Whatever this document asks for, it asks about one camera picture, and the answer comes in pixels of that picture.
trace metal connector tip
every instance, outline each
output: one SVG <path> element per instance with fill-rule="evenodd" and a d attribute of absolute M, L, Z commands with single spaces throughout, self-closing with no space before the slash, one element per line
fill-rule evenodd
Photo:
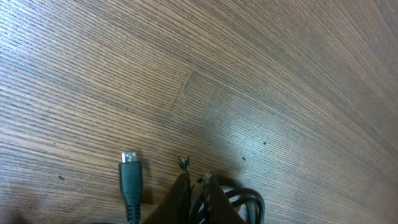
<path fill-rule="evenodd" d="M 135 161 L 137 161 L 137 155 L 135 152 L 122 153 L 122 163 L 135 162 Z"/>

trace usb connector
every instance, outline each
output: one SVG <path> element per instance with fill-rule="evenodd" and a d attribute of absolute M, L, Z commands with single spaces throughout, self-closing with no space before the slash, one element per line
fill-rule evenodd
<path fill-rule="evenodd" d="M 139 223 L 141 219 L 140 202 L 142 198 L 142 169 L 135 152 L 122 153 L 119 164 L 120 191 L 126 204 L 127 220 Z"/>

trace black plug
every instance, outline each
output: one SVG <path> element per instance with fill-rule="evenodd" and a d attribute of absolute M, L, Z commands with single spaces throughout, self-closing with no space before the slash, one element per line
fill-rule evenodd
<path fill-rule="evenodd" d="M 138 224 L 141 219 L 142 169 L 135 152 L 122 153 L 119 164 L 120 191 L 124 198 L 127 221 Z"/>

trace black connector housing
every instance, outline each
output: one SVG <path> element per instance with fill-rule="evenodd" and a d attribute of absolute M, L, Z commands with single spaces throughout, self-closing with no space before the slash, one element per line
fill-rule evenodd
<path fill-rule="evenodd" d="M 130 223 L 139 223 L 143 189 L 141 162 L 131 159 L 125 162 L 123 159 L 123 163 L 119 164 L 119 175 L 120 190 L 126 204 L 127 220 Z"/>

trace brown wood grain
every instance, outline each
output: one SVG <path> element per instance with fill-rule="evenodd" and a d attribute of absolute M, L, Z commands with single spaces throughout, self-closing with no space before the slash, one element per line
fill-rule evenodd
<path fill-rule="evenodd" d="M 397 1 L 0 6 L 1 223 L 125 223 L 128 151 L 143 218 L 190 155 L 266 223 L 398 222 Z"/>

